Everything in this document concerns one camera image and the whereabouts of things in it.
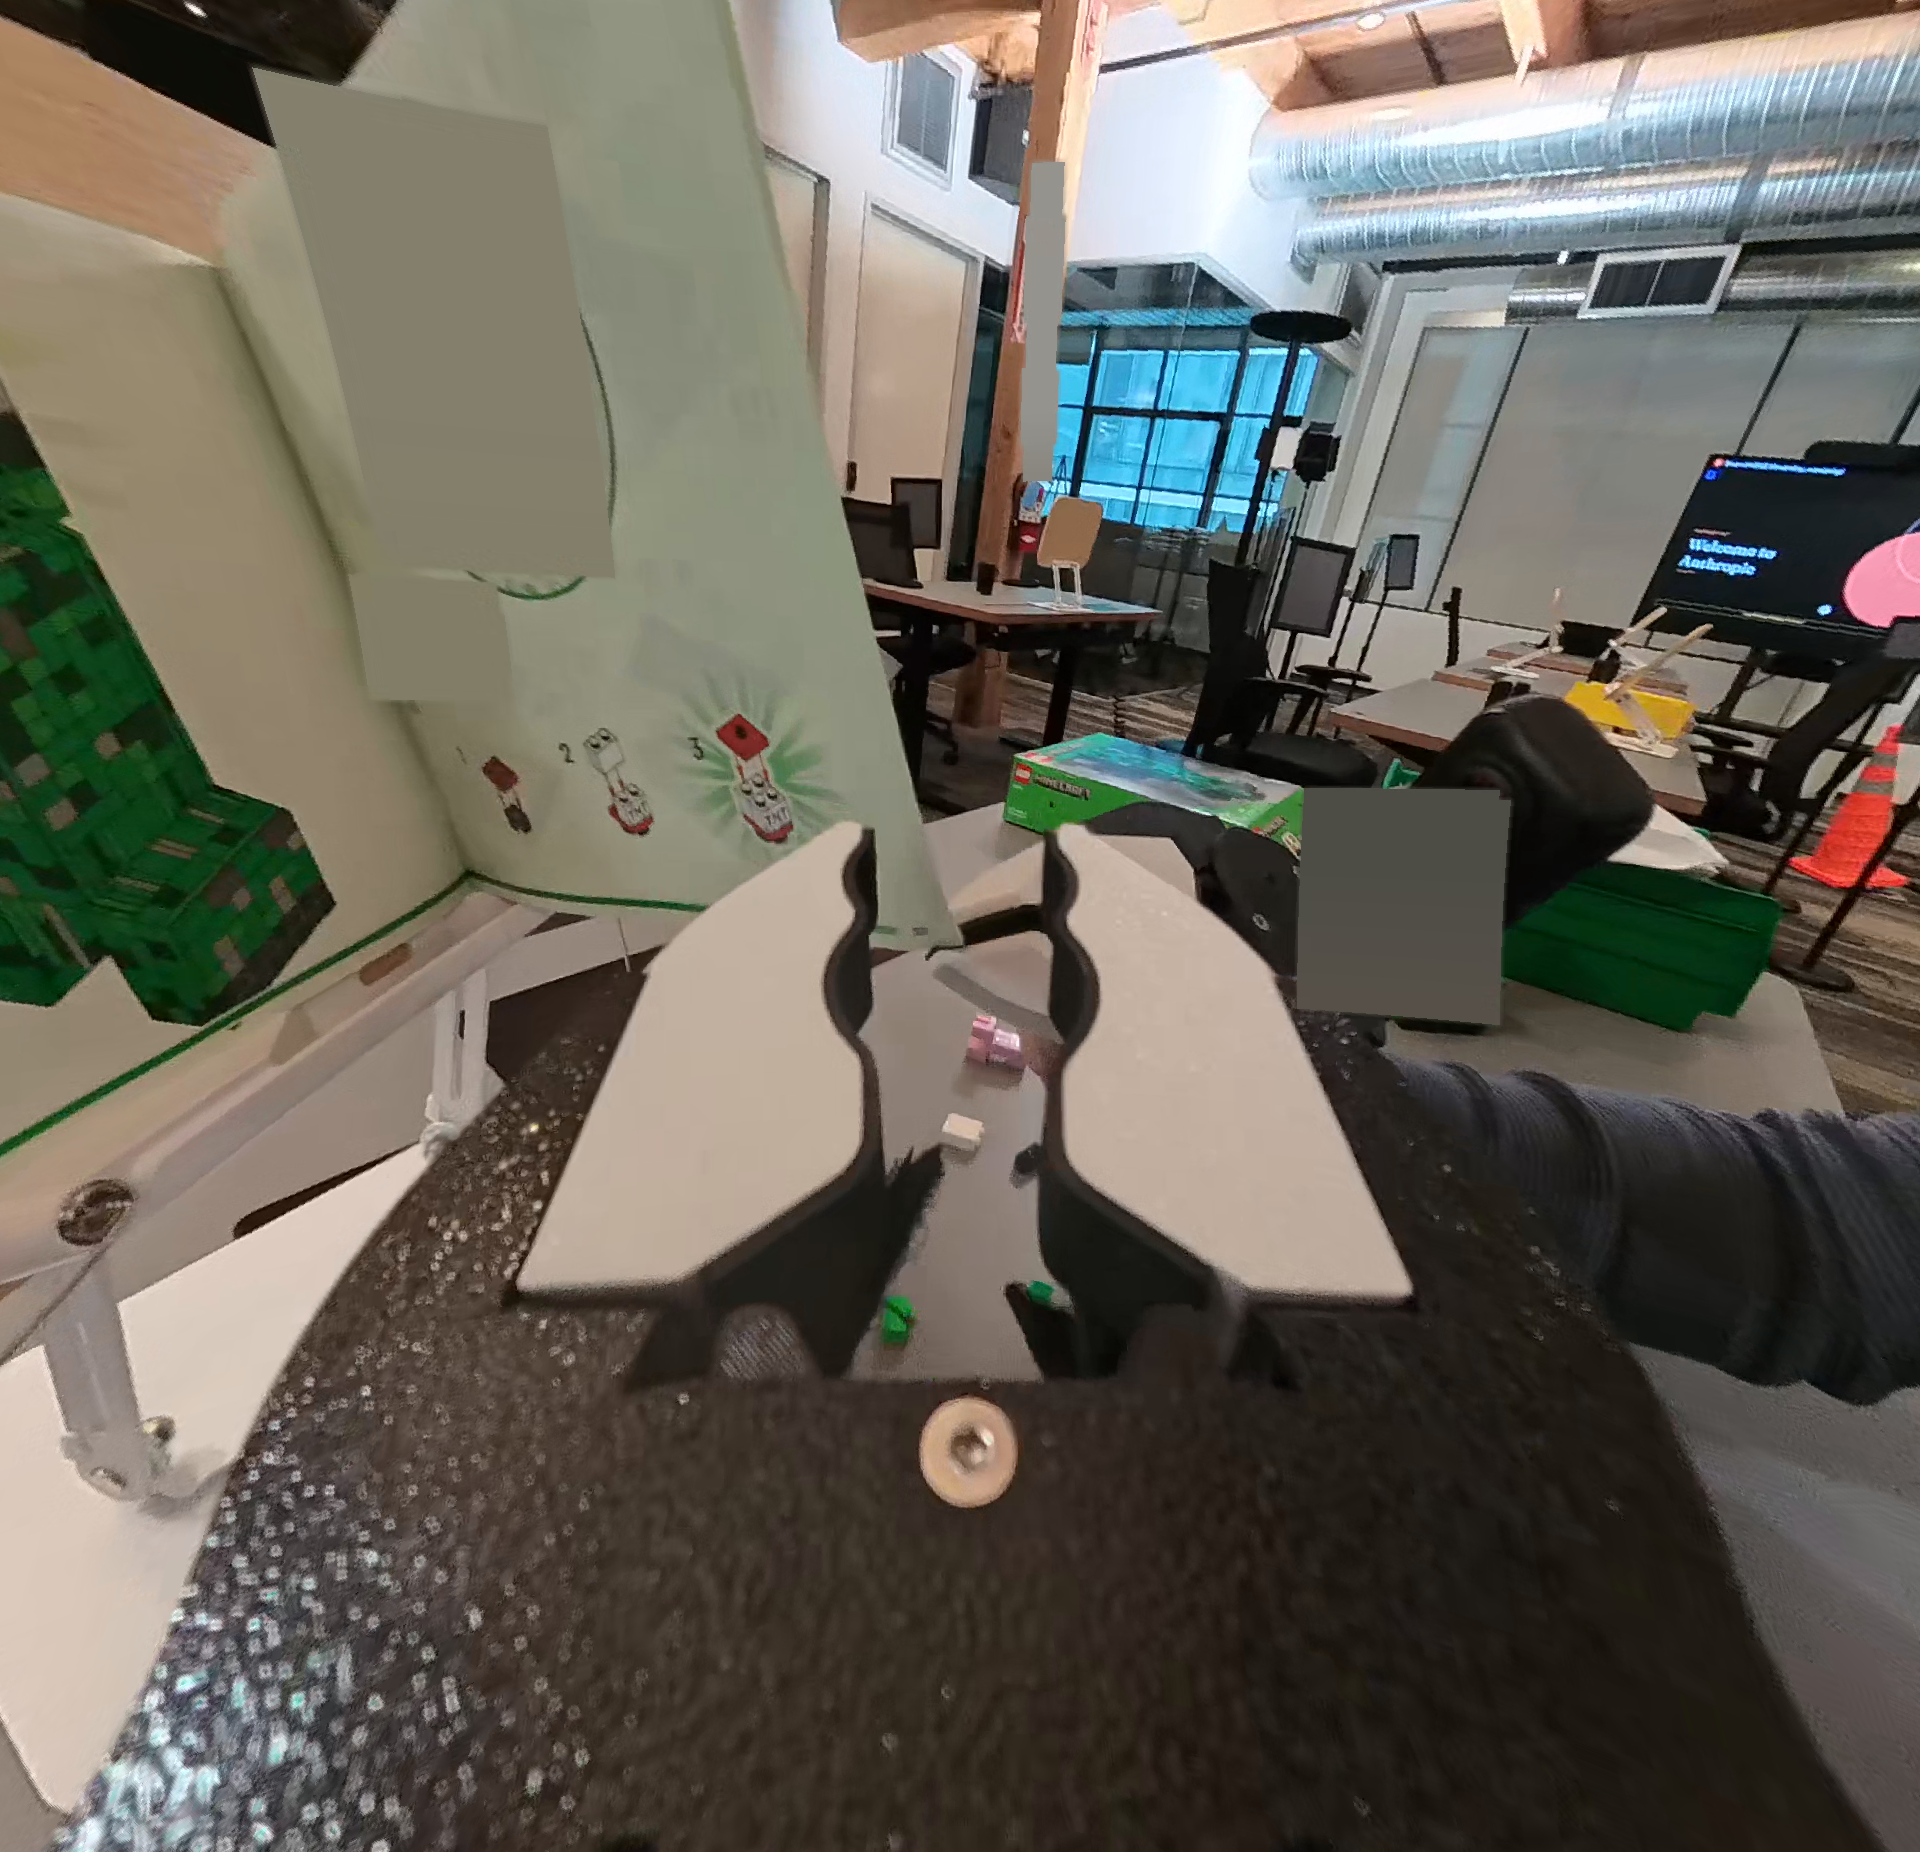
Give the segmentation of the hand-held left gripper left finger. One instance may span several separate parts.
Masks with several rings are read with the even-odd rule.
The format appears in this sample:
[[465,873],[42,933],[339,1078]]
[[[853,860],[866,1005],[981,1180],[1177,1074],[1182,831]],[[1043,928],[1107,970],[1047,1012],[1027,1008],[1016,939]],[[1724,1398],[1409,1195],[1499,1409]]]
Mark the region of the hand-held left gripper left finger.
[[650,1316],[635,1380],[780,1312],[842,1376],[884,1299],[873,831],[833,825],[652,961],[516,1272],[522,1305]]

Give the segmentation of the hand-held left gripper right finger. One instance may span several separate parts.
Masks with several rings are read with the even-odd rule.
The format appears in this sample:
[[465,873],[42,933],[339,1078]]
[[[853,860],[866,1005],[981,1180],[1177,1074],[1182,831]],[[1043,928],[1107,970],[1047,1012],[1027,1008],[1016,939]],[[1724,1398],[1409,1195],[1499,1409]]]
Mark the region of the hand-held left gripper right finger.
[[1087,827],[1043,844],[1063,1049],[1036,1232],[1051,1374],[1153,1360],[1270,1380],[1279,1312],[1404,1314],[1415,1288],[1279,977],[1193,891]]

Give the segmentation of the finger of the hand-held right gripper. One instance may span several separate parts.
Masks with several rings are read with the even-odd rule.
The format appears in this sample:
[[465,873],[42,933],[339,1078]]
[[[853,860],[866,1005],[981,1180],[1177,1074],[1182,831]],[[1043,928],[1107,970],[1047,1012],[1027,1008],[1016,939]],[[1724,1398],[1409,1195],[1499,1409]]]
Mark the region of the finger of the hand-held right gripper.
[[930,952],[930,972],[974,1012],[1018,1027],[1051,1027],[1051,946],[1045,937],[994,937]]

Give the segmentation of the person's right forearm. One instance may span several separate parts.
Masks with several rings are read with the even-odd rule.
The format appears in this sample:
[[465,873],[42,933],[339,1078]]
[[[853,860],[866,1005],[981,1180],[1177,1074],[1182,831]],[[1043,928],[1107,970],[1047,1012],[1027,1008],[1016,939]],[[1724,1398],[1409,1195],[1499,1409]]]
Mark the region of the person's right forearm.
[[1869,1407],[1918,1385],[1918,1116],[1737,1116],[1391,1056],[1629,1343]]

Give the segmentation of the grey desk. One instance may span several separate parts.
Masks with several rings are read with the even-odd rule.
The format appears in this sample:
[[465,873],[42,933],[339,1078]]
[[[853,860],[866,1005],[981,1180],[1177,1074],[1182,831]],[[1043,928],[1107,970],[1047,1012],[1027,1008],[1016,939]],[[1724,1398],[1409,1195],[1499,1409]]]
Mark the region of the grey desk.
[[[877,1067],[884,1144],[888,1109],[895,1105],[906,1107],[908,1131],[932,1133],[932,1107],[948,1096],[950,1080],[959,1076],[957,1001],[937,1001],[932,1010],[937,1032],[928,1052],[910,1049],[897,1025],[886,1023],[877,1041],[869,1027],[871,1019],[862,1027],[862,1041]],[[1448,1160],[1453,1151],[1461,1151],[1477,1166],[1404,1089],[1391,1067],[1395,1052],[1382,1052],[1369,1036],[1351,1032],[1336,1038],[1336,1049],[1349,1052],[1349,1063],[1362,1078],[1389,1080],[1389,1129],[1413,1131],[1417,1155]],[[1023,1144],[1040,1144],[1047,1096],[1036,1080],[1025,1078],[1014,1078],[1005,1094],[994,1094],[988,1080],[966,1080],[961,1102],[985,1102],[992,1109],[983,1158],[959,1160],[957,1149],[943,1146],[941,1135],[935,1135],[924,1149],[902,1151],[899,1169],[893,1169],[884,1149],[884,1299],[897,1290],[928,1296],[930,1343],[908,1349],[924,1378],[935,1376],[939,1367],[996,1369],[1001,1356],[1012,1349],[1014,1323],[988,1316],[988,1274],[992,1268],[1043,1259],[1036,1232],[1038,1175],[1016,1182],[1010,1166]],[[540,1215],[560,1169],[551,1177]],[[516,1272],[540,1215],[529,1228]],[[536,1312],[582,1310],[518,1303],[516,1272],[503,1290],[505,1305]],[[880,1307],[866,1336],[880,1325]]]

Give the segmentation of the yellow toy part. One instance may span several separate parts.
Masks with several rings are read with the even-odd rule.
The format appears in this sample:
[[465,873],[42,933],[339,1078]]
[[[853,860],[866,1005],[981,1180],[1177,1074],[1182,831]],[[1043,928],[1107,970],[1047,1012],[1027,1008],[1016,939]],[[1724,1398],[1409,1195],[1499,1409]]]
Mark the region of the yellow toy part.
[[1583,681],[1565,703],[1607,739],[1644,750],[1673,747],[1689,736],[1695,708],[1684,697]]

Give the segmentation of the white crumpled paper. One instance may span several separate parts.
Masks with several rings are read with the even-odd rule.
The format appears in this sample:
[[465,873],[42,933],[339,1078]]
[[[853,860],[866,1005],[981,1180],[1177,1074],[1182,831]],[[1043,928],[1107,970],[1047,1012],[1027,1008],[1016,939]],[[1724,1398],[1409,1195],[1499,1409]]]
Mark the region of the white crumpled paper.
[[1609,853],[1611,864],[1711,880],[1733,869],[1708,836],[1662,805],[1653,805],[1644,829]]

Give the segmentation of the black office chair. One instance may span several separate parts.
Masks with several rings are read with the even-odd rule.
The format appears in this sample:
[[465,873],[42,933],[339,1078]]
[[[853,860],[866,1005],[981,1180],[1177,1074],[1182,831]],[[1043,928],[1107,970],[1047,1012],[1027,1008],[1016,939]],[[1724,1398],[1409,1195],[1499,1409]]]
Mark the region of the black office chair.
[[1208,564],[1208,664],[1184,756],[1296,787],[1376,787],[1380,769],[1353,743],[1274,728],[1283,699],[1318,703],[1320,692],[1268,672],[1250,626],[1256,584],[1252,567]]
[[1883,655],[1845,666],[1821,699],[1788,728],[1752,743],[1704,719],[1693,723],[1704,807],[1695,825],[1708,833],[1779,842],[1812,807],[1808,776],[1823,752],[1865,723],[1867,712],[1907,688],[1913,661]]

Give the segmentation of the orange traffic cone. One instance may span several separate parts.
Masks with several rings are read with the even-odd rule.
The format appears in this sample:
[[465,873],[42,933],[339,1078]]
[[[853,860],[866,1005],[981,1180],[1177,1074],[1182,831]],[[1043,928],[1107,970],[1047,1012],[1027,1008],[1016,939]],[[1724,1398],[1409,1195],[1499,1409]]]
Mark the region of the orange traffic cone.
[[1788,860],[1790,873],[1832,891],[1891,893],[1907,880],[1887,862],[1874,862],[1894,831],[1894,787],[1898,783],[1900,728],[1887,728],[1860,769],[1816,849]]

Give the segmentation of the large display screen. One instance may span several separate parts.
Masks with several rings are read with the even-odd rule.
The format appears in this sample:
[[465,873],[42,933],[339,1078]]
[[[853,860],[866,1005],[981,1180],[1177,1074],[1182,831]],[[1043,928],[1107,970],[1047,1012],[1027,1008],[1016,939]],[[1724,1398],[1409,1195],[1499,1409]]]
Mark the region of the large display screen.
[[1918,617],[1918,472],[1711,454],[1636,611],[1669,635],[1856,657]]

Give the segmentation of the black monitor on stand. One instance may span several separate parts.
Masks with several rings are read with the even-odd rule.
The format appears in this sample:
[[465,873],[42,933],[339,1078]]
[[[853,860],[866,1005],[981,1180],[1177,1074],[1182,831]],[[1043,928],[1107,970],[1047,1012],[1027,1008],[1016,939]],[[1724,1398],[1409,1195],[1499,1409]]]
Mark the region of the black monitor on stand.
[[1327,637],[1349,591],[1356,547],[1318,538],[1294,538],[1283,560],[1272,606],[1272,633]]

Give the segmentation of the small board on stand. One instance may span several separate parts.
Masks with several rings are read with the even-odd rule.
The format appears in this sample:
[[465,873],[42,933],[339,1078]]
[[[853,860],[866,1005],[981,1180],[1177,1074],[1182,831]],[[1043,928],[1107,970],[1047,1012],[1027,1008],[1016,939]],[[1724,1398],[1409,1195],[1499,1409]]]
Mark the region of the small board on stand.
[[1085,604],[1085,569],[1102,525],[1102,507],[1080,496],[1060,496],[1047,509],[1036,545],[1036,564],[1047,575],[1047,604],[1074,611]]

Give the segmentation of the white metal stand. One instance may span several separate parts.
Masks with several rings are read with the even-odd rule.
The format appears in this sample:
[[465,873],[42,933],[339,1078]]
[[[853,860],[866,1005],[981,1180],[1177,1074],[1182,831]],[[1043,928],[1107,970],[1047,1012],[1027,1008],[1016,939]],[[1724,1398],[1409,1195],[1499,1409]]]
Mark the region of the white metal stand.
[[44,1845],[108,1755],[324,1292],[533,1025],[637,950],[633,922],[465,897],[225,1038],[143,1140],[35,1160],[4,1277],[46,1261],[62,1186],[108,1237],[4,1296],[4,1848]]

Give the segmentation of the black floor lamp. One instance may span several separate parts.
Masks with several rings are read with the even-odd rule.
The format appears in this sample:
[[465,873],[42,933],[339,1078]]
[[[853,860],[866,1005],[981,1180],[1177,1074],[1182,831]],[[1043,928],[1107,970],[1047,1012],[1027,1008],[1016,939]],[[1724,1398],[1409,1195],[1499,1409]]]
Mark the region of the black floor lamp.
[[1303,351],[1345,342],[1351,333],[1351,322],[1340,313],[1327,311],[1265,311],[1254,315],[1252,333],[1270,344],[1283,346],[1283,370],[1276,384],[1272,412],[1265,428],[1261,430],[1259,465],[1254,487],[1245,505],[1245,518],[1241,525],[1234,560],[1237,567],[1248,567],[1256,556],[1261,514],[1268,503],[1268,485],[1274,476],[1274,461],[1279,456],[1279,450],[1283,448],[1283,437],[1290,430],[1301,428],[1301,423],[1287,414],[1287,399],[1292,392],[1292,381],[1301,366]]

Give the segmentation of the silver ventilation duct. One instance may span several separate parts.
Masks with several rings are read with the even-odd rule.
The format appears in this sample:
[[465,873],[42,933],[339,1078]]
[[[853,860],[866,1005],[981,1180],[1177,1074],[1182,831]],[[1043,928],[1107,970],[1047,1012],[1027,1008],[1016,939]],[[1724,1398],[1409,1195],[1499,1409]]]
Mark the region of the silver ventilation duct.
[[1406,106],[1272,112],[1250,148],[1265,198],[1428,192],[1821,146],[1916,139],[1916,51],[1695,66],[1636,55]]
[[1298,269],[1351,262],[1497,262],[1770,236],[1913,232],[1913,143],[1775,152],[1422,192],[1345,194],[1292,238]]

